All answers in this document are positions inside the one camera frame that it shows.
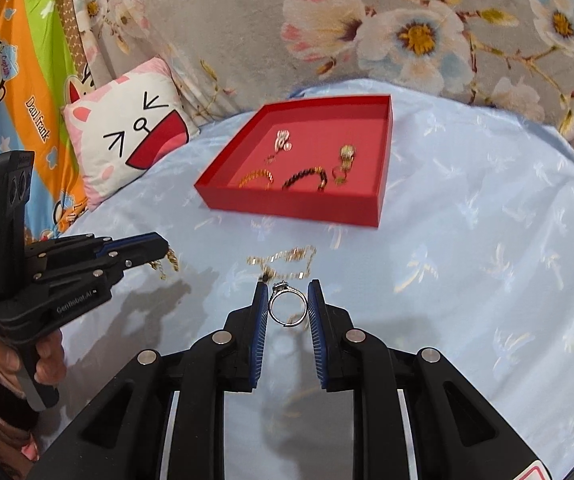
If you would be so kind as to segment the gold wrist watch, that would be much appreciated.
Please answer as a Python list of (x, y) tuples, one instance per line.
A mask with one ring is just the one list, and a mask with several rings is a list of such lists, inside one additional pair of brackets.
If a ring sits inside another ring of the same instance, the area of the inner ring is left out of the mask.
[(344, 185), (353, 167), (356, 149), (351, 144), (345, 144), (340, 148), (339, 163), (332, 168), (332, 177), (336, 185)]

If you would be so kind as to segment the red jewelry box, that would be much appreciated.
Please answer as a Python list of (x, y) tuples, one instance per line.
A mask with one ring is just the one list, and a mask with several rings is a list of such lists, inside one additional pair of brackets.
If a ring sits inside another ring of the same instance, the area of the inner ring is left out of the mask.
[[(378, 226), (393, 131), (387, 94), (326, 96), (260, 108), (202, 172), (195, 188), (212, 209)], [(344, 185), (332, 168), (356, 149)]]

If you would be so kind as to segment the white pink cat pillow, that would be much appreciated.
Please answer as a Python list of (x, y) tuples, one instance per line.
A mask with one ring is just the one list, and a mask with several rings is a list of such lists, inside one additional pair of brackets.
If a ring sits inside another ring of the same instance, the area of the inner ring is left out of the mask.
[(62, 114), (90, 210), (199, 133), (162, 58), (82, 96)]

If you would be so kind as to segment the light blue palm cloth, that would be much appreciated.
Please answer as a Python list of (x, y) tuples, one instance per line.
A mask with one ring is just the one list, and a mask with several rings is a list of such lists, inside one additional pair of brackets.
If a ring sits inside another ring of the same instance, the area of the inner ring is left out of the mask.
[(252, 257), (312, 246), (330, 304), (388, 346), (439, 349), (550, 474), (574, 467), (574, 151), (551, 128), (392, 84), (353, 80), (310, 98), (390, 94), (380, 226), (213, 211), (195, 180), (246, 123), (208, 125), (74, 224), (115, 238), (156, 231), (177, 270), (127, 272), (108, 304), (63, 331), (68, 374), (40, 419), (47, 448), (140, 350), (190, 347), (249, 304)]

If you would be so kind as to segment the grey floral blanket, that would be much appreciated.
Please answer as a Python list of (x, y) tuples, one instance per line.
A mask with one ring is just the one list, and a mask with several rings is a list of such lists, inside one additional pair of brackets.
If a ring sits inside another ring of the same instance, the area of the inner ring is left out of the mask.
[(555, 127), (574, 148), (574, 0), (73, 0), (105, 84), (160, 56), (195, 125), (369, 78)]

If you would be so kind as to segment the colourful cartoon bedsheet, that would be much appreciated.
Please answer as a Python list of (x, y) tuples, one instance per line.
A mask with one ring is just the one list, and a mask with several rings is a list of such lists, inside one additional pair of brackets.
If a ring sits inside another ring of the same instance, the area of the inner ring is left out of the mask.
[(34, 155), (28, 243), (66, 232), (86, 208), (61, 111), (93, 88), (73, 0), (0, 0), (0, 153)]

